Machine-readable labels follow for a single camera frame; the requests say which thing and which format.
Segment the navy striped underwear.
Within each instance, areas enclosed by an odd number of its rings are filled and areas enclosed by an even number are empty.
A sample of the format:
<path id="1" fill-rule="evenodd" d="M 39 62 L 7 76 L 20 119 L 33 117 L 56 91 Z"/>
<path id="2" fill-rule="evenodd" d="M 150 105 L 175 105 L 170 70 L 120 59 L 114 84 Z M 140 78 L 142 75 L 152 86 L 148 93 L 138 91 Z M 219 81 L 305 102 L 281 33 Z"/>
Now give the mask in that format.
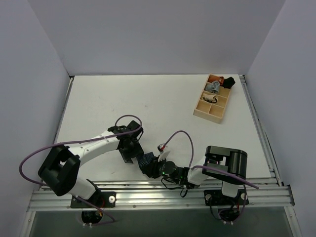
<path id="1" fill-rule="evenodd" d="M 153 152 L 138 155 L 136 158 L 139 168 L 143 174 L 151 174 L 158 161 L 158 157 L 154 156 Z"/>

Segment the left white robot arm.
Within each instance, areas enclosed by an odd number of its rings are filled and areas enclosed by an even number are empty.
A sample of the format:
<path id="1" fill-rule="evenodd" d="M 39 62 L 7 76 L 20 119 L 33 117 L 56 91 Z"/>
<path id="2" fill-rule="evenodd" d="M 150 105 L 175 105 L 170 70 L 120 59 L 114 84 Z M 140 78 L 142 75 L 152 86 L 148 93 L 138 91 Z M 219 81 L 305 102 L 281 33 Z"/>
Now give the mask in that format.
<path id="1" fill-rule="evenodd" d="M 57 196 L 71 194 L 80 197 L 88 207 L 99 203 L 101 191 L 88 179 L 78 177 L 79 168 L 92 159 L 112 151 L 119 151 L 125 163 L 144 154 L 138 137 L 142 124 L 131 121 L 127 126 L 114 125 L 100 135 L 84 142 L 59 144 L 51 148 L 39 168 L 39 177 Z"/>

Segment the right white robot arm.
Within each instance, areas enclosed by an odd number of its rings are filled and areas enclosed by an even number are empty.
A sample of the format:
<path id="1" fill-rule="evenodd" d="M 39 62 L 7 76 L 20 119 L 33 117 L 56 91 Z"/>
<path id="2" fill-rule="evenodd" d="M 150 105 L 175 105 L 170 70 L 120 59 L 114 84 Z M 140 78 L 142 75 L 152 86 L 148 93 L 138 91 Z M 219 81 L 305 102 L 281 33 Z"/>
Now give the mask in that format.
<path id="1" fill-rule="evenodd" d="M 238 149 L 208 146 L 204 157 L 192 167 L 179 167 L 166 160 L 164 152 L 155 157 L 153 153 L 139 155 L 138 165 L 149 178 L 161 178 L 181 188 L 195 189 L 206 179 L 213 177 L 222 181 L 219 198 L 223 203 L 232 203 L 239 186 L 246 185 L 247 152 Z"/>

